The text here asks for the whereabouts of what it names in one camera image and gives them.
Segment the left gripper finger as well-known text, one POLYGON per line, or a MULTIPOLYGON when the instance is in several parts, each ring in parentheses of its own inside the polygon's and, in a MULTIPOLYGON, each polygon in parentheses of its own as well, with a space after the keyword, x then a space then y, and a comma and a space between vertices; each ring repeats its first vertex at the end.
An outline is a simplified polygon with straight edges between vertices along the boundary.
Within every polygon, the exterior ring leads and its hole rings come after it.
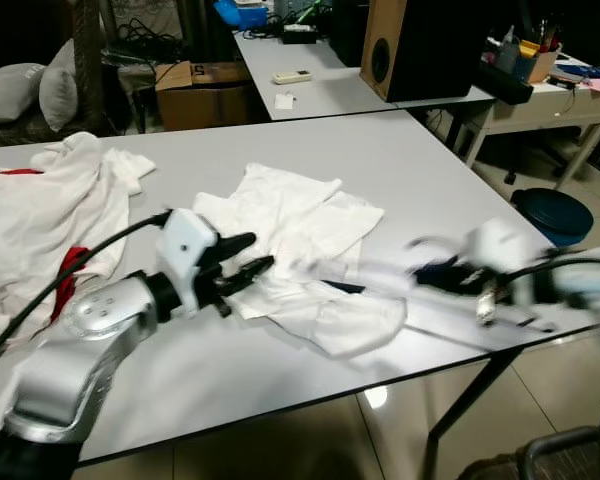
POLYGON ((259 257, 245 262, 235 274, 224 276, 223 278, 223 297, 230 297, 232 294, 237 294, 245 291, 250 285, 256 282, 260 275, 267 273, 274 265, 273 256, 259 257))
POLYGON ((256 242, 256 234, 245 232, 231 237, 217 237, 212 246, 212 264, 219 265, 248 250, 256 242))

